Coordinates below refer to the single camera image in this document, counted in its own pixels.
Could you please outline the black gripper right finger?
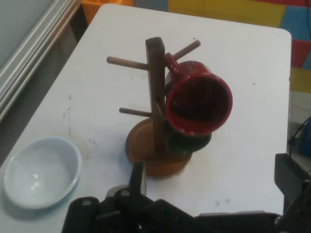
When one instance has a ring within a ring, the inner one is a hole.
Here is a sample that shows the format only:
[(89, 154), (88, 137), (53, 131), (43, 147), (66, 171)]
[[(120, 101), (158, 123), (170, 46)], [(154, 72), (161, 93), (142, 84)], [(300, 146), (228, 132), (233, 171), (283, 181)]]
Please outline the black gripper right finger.
[(288, 154), (275, 155), (274, 181), (284, 196), (283, 214), (311, 217), (311, 176)]

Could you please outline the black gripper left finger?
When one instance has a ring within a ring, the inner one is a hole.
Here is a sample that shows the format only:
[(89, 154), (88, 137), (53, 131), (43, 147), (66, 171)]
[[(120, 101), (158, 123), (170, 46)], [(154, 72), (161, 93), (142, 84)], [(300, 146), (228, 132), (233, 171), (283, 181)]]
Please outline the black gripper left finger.
[(155, 202), (142, 193), (145, 189), (145, 164), (134, 163), (129, 183), (108, 190), (104, 199), (104, 217), (154, 218)]

